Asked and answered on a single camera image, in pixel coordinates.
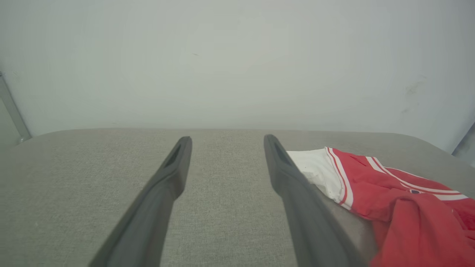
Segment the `red and white garment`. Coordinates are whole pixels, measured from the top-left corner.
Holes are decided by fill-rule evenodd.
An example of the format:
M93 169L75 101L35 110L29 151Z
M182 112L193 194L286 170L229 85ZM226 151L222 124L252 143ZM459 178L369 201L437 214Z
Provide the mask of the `red and white garment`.
M288 154L327 197L372 221L372 266L475 266L475 200L375 157L329 147Z

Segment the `red shirt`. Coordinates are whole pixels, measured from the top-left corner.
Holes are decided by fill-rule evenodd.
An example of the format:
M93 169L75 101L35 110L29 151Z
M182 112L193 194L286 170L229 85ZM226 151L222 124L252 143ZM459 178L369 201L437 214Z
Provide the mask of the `red shirt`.
M373 223L371 266L475 266L475 200L374 157L325 150L342 182L339 204Z

